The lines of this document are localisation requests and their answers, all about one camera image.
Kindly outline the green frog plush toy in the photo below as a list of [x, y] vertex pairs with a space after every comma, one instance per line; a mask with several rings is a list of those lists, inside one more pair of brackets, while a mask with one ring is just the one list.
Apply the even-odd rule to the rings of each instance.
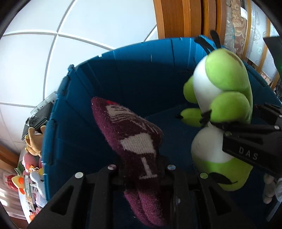
[[210, 35], [214, 46], [201, 36], [194, 39], [207, 54], [183, 86], [185, 99], [198, 108], [184, 109], [180, 116], [183, 123], [201, 127], [191, 145], [197, 170], [224, 191], [235, 191], [243, 187], [253, 167], [222, 150], [224, 131], [216, 124], [249, 124], [253, 96], [242, 60], [221, 46], [215, 30]]

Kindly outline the maroon knit sock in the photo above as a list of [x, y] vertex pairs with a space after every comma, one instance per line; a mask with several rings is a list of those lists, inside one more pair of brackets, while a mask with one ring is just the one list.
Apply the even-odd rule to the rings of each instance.
[[158, 160], [162, 130], [116, 102], [94, 97], [91, 104], [102, 134], [122, 158], [124, 196], [135, 216], [146, 226], [165, 226]]

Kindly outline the pink plush toy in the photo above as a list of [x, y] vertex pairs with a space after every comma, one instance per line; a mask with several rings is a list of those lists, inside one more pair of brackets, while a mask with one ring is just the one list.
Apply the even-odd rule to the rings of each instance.
[[30, 169], [31, 166], [33, 166], [34, 168], [41, 169], [42, 168], [41, 157], [33, 156], [30, 153], [26, 153], [23, 156], [22, 165], [24, 166], [25, 171], [27, 173], [29, 173], [29, 169]]

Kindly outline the beige teddy bear plush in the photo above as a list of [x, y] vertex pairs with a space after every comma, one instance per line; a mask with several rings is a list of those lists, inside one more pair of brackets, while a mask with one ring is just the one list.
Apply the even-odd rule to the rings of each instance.
[[36, 134], [35, 129], [30, 127], [28, 129], [28, 134], [25, 136], [26, 147], [25, 151], [30, 153], [33, 156], [42, 157], [42, 142], [44, 138], [46, 126], [43, 125], [40, 127], [41, 133]]

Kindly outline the black electronic device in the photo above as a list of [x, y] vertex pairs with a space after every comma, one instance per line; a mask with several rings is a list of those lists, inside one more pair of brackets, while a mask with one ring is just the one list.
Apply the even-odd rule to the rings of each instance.
[[57, 92], [55, 91], [42, 100], [41, 103], [31, 111], [31, 116], [27, 118], [23, 128], [22, 141], [25, 142], [25, 136], [28, 135], [28, 129], [30, 127], [33, 127], [39, 133], [41, 132], [40, 127], [48, 122], [56, 99]]

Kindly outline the blue plastic storage bin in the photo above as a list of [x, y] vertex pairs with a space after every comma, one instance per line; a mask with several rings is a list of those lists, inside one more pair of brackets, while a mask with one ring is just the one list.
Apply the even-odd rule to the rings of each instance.
[[[135, 216], [124, 196], [122, 158], [113, 151], [94, 119], [91, 100], [99, 97], [130, 109], [162, 130], [158, 160], [163, 168], [160, 188], [166, 224], [151, 228], [171, 228], [173, 190], [166, 167], [195, 167], [191, 145], [201, 130], [183, 123], [180, 116], [184, 109], [198, 108], [183, 94], [184, 84], [207, 54], [194, 39], [172, 38], [130, 45], [69, 67], [58, 89], [42, 144], [48, 201], [77, 172], [89, 175], [114, 164], [119, 175], [111, 188], [109, 228], [147, 227]], [[263, 90], [271, 93], [268, 97], [274, 97], [280, 106], [267, 83], [253, 71], [261, 79]]]

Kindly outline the wooden door frame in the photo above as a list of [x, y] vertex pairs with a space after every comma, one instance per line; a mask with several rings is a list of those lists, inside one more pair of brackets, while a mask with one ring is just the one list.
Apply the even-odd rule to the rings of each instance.
[[196, 37], [215, 30], [220, 42], [226, 33], [224, 0], [154, 0], [158, 38]]

